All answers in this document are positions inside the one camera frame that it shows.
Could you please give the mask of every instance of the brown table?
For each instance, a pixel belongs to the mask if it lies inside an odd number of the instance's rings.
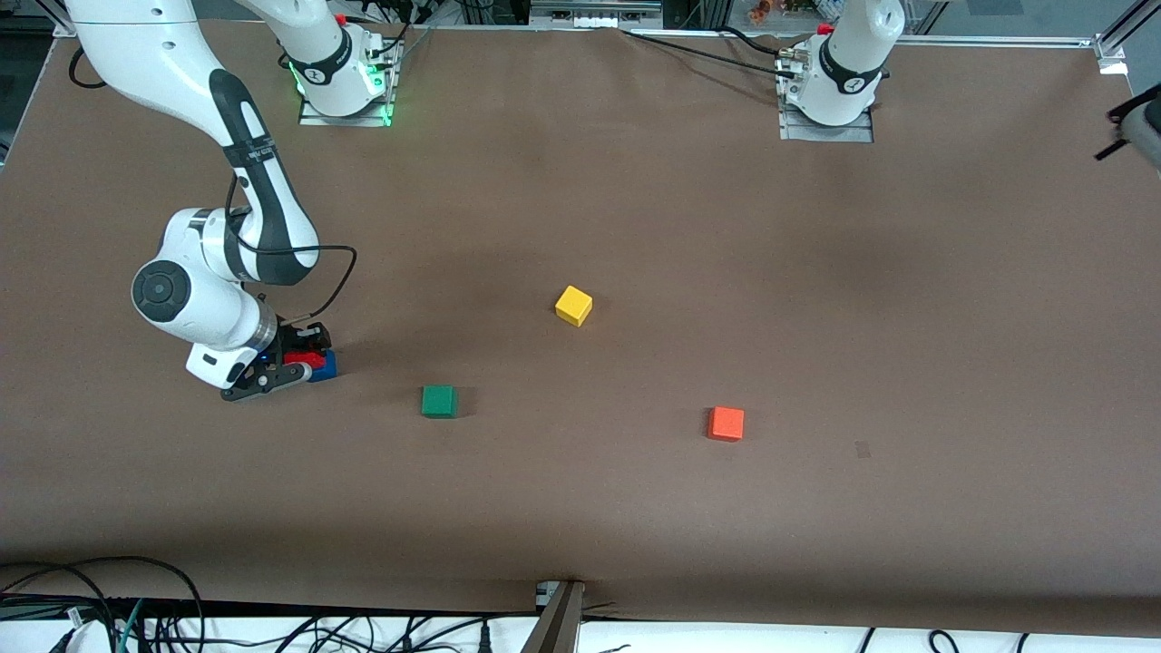
[[[852,145],[779,141],[762,73],[610,30],[441,30],[394,127],[300,127],[273,35],[205,34],[360,250],[324,316],[342,375],[229,404],[136,315],[229,170],[72,86],[59,43],[0,174],[5,559],[150,554],[222,600],[526,609],[576,576],[623,617],[1161,634],[1161,189],[1093,160],[1127,88],[1091,52],[901,46]],[[425,383],[467,415],[423,418]],[[715,404],[744,442],[704,437]]]

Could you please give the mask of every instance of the yellow cube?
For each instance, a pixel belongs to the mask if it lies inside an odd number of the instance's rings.
[[[564,294],[556,300],[556,315],[574,326],[584,324],[590,310],[592,310],[592,297],[572,286],[564,288]]]

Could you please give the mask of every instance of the teal cable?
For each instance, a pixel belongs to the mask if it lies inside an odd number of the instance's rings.
[[[134,622],[137,620],[137,612],[142,609],[142,603],[145,603],[144,598],[137,600],[137,605],[134,605],[131,612],[129,612],[129,619],[125,622],[125,632],[121,633],[121,639],[117,641],[117,653],[125,653],[129,648],[129,631],[134,630]]]

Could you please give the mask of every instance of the green cube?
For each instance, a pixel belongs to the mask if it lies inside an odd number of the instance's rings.
[[[419,409],[424,417],[450,419],[455,417],[455,387],[424,386],[424,401]]]

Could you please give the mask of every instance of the blue block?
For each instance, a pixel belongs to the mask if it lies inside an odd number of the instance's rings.
[[[326,365],[318,369],[312,369],[310,373],[310,380],[308,383],[317,383],[318,381],[326,381],[327,379],[333,379],[339,375],[339,365],[334,359],[334,352],[326,350]]]

